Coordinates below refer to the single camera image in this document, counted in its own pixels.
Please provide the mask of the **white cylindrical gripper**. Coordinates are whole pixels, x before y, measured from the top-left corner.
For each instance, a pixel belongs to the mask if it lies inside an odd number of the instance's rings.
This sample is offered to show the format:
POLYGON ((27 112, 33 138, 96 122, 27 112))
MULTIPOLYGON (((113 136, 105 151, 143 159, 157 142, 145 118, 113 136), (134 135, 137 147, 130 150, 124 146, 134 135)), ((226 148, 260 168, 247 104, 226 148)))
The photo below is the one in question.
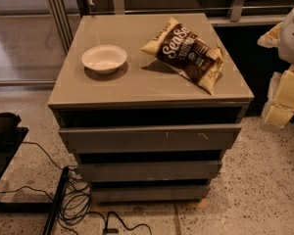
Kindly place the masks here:
MULTIPOLYGON (((258 39, 257 44, 265 48, 277 48, 281 27, 282 23, 276 24, 258 39)), ((294 65, 291 65, 290 68, 282 74, 273 101, 278 106, 285 107, 294 112, 294 65)), ((287 109, 265 104, 264 122, 283 128, 294 116, 294 113, 287 109)))

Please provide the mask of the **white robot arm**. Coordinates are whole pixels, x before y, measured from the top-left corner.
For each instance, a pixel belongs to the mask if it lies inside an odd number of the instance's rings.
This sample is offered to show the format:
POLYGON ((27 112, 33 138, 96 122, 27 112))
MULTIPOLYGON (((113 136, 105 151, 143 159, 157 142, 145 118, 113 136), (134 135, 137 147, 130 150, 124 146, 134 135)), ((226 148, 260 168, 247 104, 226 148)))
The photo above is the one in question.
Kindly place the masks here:
POLYGON ((283 22, 262 35, 257 44, 276 48, 279 59, 290 65, 283 73, 273 73, 269 82, 268 101, 262 111, 264 129, 279 130, 294 117, 294 8, 283 22))

